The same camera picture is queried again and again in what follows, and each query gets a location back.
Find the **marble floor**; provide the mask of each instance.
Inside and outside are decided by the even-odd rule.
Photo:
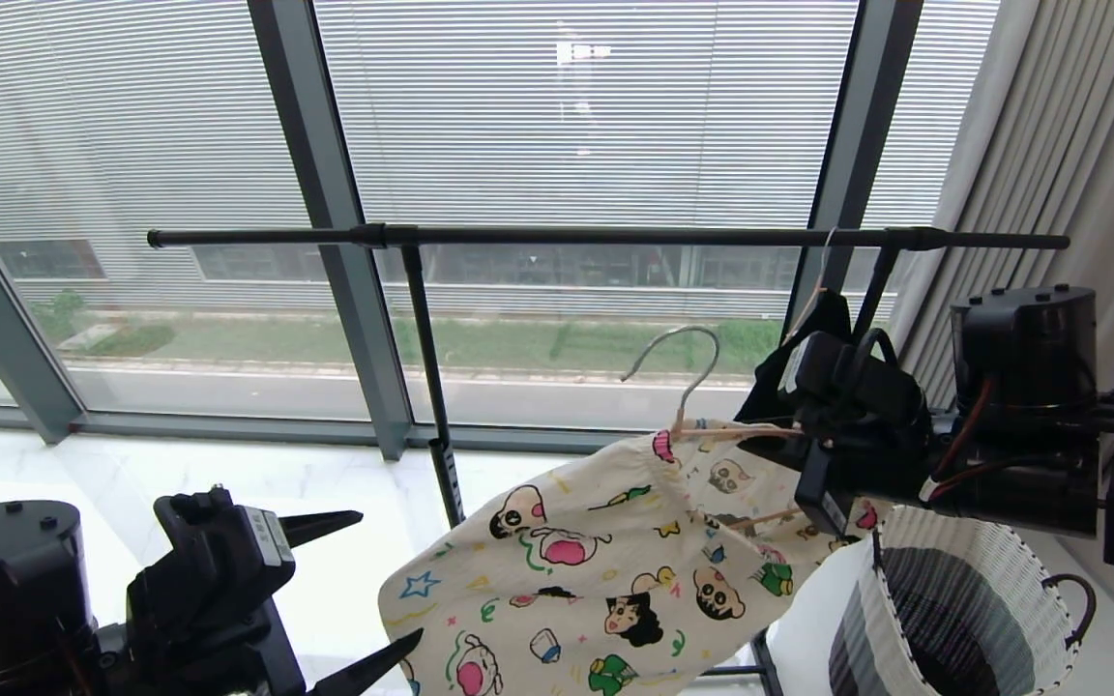
[[[565,461],[476,452],[459,452],[457,458],[468,510]],[[213,484],[228,488],[236,502],[280,516],[336,509],[363,513],[361,523],[297,549],[296,576],[275,595],[310,686],[385,645],[377,611],[381,582],[444,532],[441,497],[426,451],[385,463],[375,450],[355,447],[109,435],[74,435],[46,447],[31,432],[0,431],[0,502],[45,498],[80,509],[89,591],[101,625],[124,620],[125,587],[143,566],[168,550],[152,514],[154,499]],[[1052,538],[1030,535],[1029,540],[1053,572],[1077,571]],[[731,664],[750,660],[744,650]],[[1114,690],[1114,602],[1101,597],[1096,628],[1066,693],[1108,690]],[[394,670],[370,693],[411,692]],[[700,678],[685,693],[762,690],[756,678]]]

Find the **green squiggle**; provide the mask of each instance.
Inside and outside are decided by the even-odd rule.
[[[554,570],[551,568],[544,568],[544,566],[538,566],[531,563],[531,551],[535,551],[535,543],[527,543],[527,540],[522,538],[522,535],[518,535],[518,543],[521,543],[522,548],[527,550],[527,567],[534,569],[534,571],[547,572],[551,575]]]
[[[455,666],[455,657],[458,656],[458,649],[463,644],[463,637],[467,635],[466,630],[459,630],[457,637],[455,638],[455,651],[451,653],[450,659],[446,660],[446,682],[452,682],[455,679],[450,674],[451,666]]]

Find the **road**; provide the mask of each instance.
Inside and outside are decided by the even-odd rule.
[[[92,410],[160,414],[368,420],[359,380],[346,375],[209,373],[176,370],[70,369]],[[638,429],[672,422],[684,384],[618,384],[534,380],[447,379],[451,420],[514,427]],[[416,419],[432,420],[428,389],[408,380]],[[731,419],[745,386],[703,386],[686,412]],[[0,404],[11,398],[0,383]]]

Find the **pavement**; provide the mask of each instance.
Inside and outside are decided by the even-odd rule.
[[[341,365],[262,365],[106,361],[68,363],[81,400],[92,410],[160,414],[368,420],[354,371]],[[612,373],[527,373],[450,370],[442,373],[451,421],[512,427],[637,429],[672,422],[692,375],[642,375],[620,383]],[[407,374],[416,419],[432,420],[419,371]],[[751,383],[714,382],[691,395],[686,412],[729,419]],[[0,404],[11,398],[0,383]]]

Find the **green lawn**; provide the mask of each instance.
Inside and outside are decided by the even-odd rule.
[[[606,322],[463,321],[433,323],[443,366],[517,370],[627,370],[663,325]],[[776,345],[779,322],[726,321],[717,373],[749,374]],[[155,345],[173,332],[163,345]],[[402,362],[420,364],[414,321],[394,320]],[[326,320],[201,318],[141,323],[110,336],[84,354],[180,357],[192,361],[350,363],[336,317]],[[693,371],[712,355],[707,336],[673,336],[647,357],[644,371]]]

